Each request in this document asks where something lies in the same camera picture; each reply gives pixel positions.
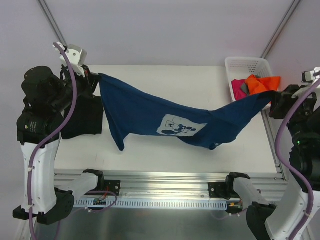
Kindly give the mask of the blue t shirt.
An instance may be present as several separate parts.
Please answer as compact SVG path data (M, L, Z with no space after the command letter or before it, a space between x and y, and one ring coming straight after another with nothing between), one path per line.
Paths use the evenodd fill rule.
M129 134L176 137L186 144L214 150L233 142L276 95L266 91L206 110L150 95L105 74L99 88L109 130L120 151L125 149Z

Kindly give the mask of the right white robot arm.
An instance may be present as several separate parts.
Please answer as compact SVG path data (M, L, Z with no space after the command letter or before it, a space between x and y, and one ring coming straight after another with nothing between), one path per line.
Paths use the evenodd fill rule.
M271 102L269 116L282 123L274 141L276 157L290 173L278 204L266 200L244 173L231 172L227 197L238 197L257 240L299 240L320 209L320 110L317 85L289 85Z

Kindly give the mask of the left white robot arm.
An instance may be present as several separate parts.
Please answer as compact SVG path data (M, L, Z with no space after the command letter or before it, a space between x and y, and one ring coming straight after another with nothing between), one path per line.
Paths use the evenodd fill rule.
M86 169L69 185L54 187L55 159L60 144L60 131L69 117L62 112L74 107L78 97L93 96L100 77L84 65L84 76L72 82L67 67L60 79L47 66L37 66L24 75L21 88L26 97L17 120L17 140L24 157L25 197L23 204L13 210L20 220L37 219L39 224L51 225L67 218L76 200L88 192L100 194L105 182L102 171Z

